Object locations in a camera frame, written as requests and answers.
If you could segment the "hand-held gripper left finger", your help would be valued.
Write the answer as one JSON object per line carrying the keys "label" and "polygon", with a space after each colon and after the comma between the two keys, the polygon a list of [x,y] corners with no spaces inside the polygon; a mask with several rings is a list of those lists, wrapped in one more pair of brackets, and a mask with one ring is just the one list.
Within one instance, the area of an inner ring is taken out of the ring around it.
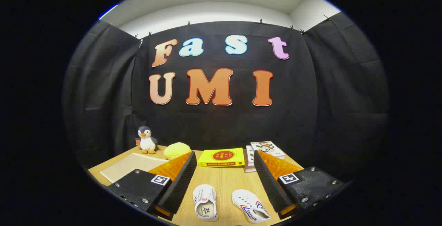
{"label": "hand-held gripper left finger", "polygon": [[196,167],[195,152],[189,151],[150,171],[133,168],[107,188],[145,213],[172,220]]}

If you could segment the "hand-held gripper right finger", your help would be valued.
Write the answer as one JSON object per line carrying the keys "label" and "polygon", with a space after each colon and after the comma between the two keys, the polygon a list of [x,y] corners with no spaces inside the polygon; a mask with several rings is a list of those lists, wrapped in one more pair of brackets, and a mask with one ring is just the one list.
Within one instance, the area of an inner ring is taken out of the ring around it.
{"label": "hand-held gripper right finger", "polygon": [[302,168],[260,150],[254,151],[254,166],[280,219],[309,214],[347,188],[316,166]]}

